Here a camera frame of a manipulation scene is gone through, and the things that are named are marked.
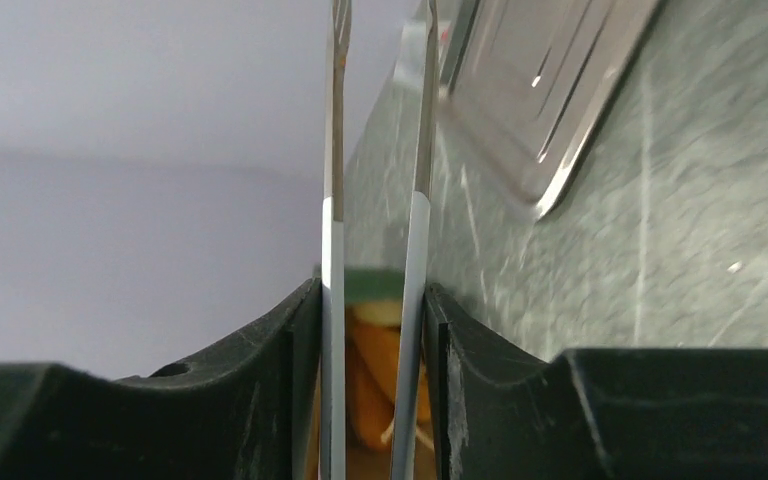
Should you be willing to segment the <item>orange fake bread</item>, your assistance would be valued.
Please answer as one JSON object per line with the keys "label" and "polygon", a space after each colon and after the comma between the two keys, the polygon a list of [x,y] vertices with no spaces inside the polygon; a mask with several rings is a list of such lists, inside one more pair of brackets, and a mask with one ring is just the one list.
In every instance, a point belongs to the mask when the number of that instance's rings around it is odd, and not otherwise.
{"label": "orange fake bread", "polygon": [[390,449],[394,429],[402,302],[366,301],[347,311],[347,411],[364,447]]}

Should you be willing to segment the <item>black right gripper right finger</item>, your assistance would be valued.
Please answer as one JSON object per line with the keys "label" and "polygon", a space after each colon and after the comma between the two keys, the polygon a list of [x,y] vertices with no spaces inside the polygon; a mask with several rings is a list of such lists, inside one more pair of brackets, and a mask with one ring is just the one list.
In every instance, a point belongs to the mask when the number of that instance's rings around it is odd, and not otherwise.
{"label": "black right gripper right finger", "polygon": [[425,293],[442,479],[768,479],[768,349],[573,348],[542,361]]}

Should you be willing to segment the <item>green paper bag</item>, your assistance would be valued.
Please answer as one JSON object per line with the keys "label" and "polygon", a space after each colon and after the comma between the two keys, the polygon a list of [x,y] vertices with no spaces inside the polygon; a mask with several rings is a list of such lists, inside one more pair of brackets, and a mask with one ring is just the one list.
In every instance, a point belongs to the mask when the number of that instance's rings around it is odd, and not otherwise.
{"label": "green paper bag", "polygon": [[401,300],[404,273],[390,268],[347,267],[344,274],[346,305]]}

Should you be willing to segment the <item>metal baking tray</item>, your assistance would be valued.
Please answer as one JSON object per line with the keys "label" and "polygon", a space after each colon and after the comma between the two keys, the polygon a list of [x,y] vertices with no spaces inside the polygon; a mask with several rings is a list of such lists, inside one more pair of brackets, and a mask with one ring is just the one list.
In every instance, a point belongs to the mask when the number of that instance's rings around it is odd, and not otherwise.
{"label": "metal baking tray", "polygon": [[440,112],[527,216],[541,219],[564,194],[658,7],[461,2],[448,31]]}

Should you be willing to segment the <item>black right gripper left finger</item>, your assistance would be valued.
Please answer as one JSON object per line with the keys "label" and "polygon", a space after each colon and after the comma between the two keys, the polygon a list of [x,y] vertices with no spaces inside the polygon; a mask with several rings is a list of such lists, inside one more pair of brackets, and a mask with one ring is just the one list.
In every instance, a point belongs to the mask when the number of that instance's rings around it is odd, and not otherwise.
{"label": "black right gripper left finger", "polygon": [[0,363],[0,479],[301,479],[316,450],[318,279],[147,377]]}

